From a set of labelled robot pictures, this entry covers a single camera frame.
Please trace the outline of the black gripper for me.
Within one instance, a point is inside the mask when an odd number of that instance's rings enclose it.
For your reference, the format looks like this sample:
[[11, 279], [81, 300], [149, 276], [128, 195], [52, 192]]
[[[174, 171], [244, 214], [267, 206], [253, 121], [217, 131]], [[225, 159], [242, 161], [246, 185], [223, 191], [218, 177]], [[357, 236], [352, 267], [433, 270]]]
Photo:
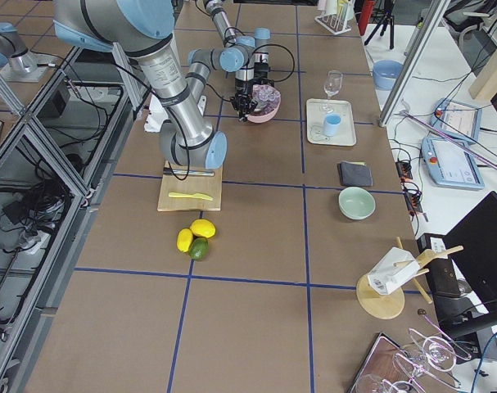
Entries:
[[270, 65], [265, 62], [255, 63], [255, 77], [256, 78], [268, 78], [270, 72]]
[[237, 112], [239, 121], [245, 121], [246, 116], [251, 115], [257, 109], [258, 102], [253, 98], [253, 87], [260, 82], [261, 77], [258, 75], [249, 79], [245, 75], [235, 74], [235, 93], [231, 97], [231, 103]]

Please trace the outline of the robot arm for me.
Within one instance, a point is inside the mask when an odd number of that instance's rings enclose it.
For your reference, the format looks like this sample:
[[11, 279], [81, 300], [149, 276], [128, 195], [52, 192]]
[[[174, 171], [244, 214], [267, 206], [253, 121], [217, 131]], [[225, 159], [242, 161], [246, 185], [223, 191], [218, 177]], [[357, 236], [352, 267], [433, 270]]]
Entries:
[[267, 83], [270, 30], [259, 27], [253, 35], [246, 35], [230, 24], [223, 1], [204, 1], [203, 6], [223, 41], [224, 49], [219, 54], [221, 68], [235, 72], [236, 79], [243, 82]]
[[268, 29], [238, 35], [223, 3], [205, 1], [203, 7], [223, 47], [191, 52], [184, 75], [170, 45], [175, 24], [171, 1], [56, 1], [54, 7], [59, 39], [96, 52], [111, 52], [118, 43], [139, 64], [169, 117], [160, 130], [160, 149], [167, 161], [205, 169], [223, 165], [226, 135], [203, 118], [197, 102], [210, 72], [222, 69], [237, 77], [236, 88], [242, 94], [235, 106], [239, 114], [255, 109], [250, 96], [254, 67], [268, 59], [262, 52], [270, 39]]

